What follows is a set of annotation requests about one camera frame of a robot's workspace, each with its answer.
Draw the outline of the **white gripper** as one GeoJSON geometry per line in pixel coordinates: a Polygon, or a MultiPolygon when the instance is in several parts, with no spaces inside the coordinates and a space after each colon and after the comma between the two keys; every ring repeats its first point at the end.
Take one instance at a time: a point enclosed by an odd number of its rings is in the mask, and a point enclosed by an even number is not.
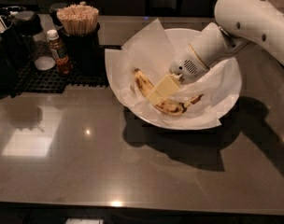
{"type": "Polygon", "coordinates": [[[180,88],[180,78],[183,82],[194,83],[203,77],[209,68],[202,62],[196,51],[188,45],[175,56],[169,68],[172,74],[165,75],[147,96],[153,104],[162,103],[180,88]]]}

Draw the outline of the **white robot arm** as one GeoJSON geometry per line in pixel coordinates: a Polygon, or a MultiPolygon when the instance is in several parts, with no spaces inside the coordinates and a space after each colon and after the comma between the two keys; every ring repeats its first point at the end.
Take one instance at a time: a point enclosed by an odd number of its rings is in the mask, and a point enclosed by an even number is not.
{"type": "Polygon", "coordinates": [[[218,0],[215,20],[170,63],[166,75],[147,96],[157,105],[207,74],[218,60],[235,55],[253,42],[284,65],[284,13],[268,0],[218,0]]]}

